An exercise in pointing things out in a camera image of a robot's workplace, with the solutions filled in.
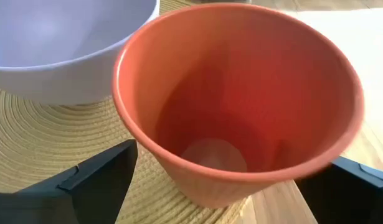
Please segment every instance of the cup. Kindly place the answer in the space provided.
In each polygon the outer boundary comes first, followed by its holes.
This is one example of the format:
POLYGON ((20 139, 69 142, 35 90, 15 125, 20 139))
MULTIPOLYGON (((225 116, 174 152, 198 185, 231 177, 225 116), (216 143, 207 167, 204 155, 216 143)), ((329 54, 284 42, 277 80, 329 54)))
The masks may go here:
POLYGON ((118 57, 113 98, 181 192, 211 208, 322 169, 364 111, 331 41, 280 12, 229 3, 141 28, 118 57))

